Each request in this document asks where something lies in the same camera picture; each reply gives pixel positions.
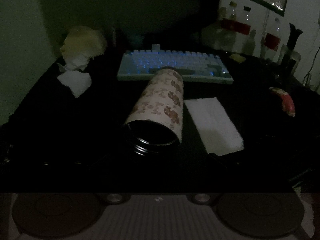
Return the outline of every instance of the ribbed gray surface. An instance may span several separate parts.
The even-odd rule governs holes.
[[[23,235],[19,240],[31,240]],[[133,195],[127,203],[108,206],[84,232],[65,240],[248,240],[225,227],[210,207],[185,195]],[[297,240],[293,235],[282,240]]]

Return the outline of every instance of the black disc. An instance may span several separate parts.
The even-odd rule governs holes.
[[[304,216],[295,193],[226,193],[218,201],[217,212],[230,228],[261,238],[293,233]]]
[[[12,218],[19,229],[40,238],[57,238],[79,233],[100,214],[94,194],[19,194]]]

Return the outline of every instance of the white mechanical keyboard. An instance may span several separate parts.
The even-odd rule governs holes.
[[[219,56],[175,50],[135,50],[125,53],[117,78],[120,81],[149,80],[165,66],[175,68],[184,81],[233,83]]]

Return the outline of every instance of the white wall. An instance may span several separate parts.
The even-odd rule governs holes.
[[[220,6],[227,7],[230,1],[221,0]],[[266,9],[248,0],[233,1],[238,3],[238,8],[245,5],[252,8],[253,27],[257,30],[254,55],[258,56]],[[96,4],[104,8],[99,10],[97,18],[91,19],[91,23],[102,26],[113,14],[119,26],[136,33],[141,33],[142,29],[159,30],[161,26],[167,26],[197,8],[197,0],[0,0],[0,125],[7,121],[34,83],[55,61],[59,51],[57,41],[61,40],[63,33],[75,20],[76,23],[89,24],[83,15],[90,15],[90,8]],[[157,13],[151,17],[154,11],[164,13],[165,17],[159,18]],[[288,40],[289,22],[304,31],[296,46],[302,55],[295,74],[300,81],[310,68],[320,44],[319,37],[312,47],[319,27],[319,12],[320,0],[288,0],[282,18],[280,46]],[[269,22],[275,16],[270,12]],[[320,76],[320,55],[315,62],[314,73]],[[317,81],[316,77],[313,78],[312,84]]]

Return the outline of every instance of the desk surface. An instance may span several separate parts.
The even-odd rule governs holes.
[[[245,150],[226,155],[243,165],[226,172],[205,152],[184,108],[183,143],[167,166],[137,165],[119,154],[119,129],[147,82],[118,82],[121,58],[112,50],[89,63],[92,86],[78,99],[59,83],[53,64],[31,89],[6,125],[13,148],[6,179],[9,191],[226,192],[291,191],[274,160],[279,156],[259,136],[291,130],[296,122],[282,113],[268,92],[275,85],[259,59],[229,62],[233,85],[185,82],[184,99],[218,97],[244,138]]]

